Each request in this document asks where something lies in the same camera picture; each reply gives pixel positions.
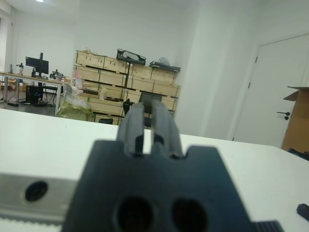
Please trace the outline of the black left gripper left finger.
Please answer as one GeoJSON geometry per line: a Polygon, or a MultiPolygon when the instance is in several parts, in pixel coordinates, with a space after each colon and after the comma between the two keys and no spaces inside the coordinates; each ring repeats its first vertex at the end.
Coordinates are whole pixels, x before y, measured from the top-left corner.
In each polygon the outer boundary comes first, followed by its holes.
{"type": "Polygon", "coordinates": [[[143,155],[143,113],[143,103],[132,105],[118,128],[117,141],[123,143],[126,155],[143,155]]]}

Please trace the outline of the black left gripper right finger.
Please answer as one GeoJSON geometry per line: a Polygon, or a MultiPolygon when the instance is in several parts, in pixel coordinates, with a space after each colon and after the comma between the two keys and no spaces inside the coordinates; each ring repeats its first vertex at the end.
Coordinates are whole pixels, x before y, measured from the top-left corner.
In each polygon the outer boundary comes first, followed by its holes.
{"type": "Polygon", "coordinates": [[[175,158],[183,157],[179,130],[170,111],[157,100],[152,101],[152,144],[163,146],[166,155],[175,158]]]}

